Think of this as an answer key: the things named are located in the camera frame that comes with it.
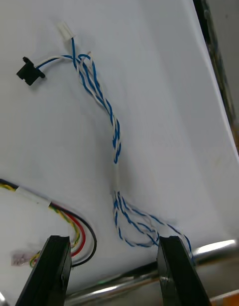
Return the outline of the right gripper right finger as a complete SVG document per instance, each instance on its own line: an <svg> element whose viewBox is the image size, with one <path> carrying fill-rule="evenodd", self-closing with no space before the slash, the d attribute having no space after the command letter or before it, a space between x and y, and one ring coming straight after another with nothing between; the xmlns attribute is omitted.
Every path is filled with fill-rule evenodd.
<svg viewBox="0 0 239 306"><path fill-rule="evenodd" d="M211 305L191 258L178 236L159 238L157 268L163 305Z"/></svg>

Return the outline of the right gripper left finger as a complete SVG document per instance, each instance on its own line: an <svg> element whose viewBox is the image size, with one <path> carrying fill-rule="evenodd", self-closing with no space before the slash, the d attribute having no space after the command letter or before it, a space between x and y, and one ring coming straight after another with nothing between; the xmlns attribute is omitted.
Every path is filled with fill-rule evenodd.
<svg viewBox="0 0 239 306"><path fill-rule="evenodd" d="M30 273L16 305L64 305L71 266L70 237L50 236Z"/></svg>

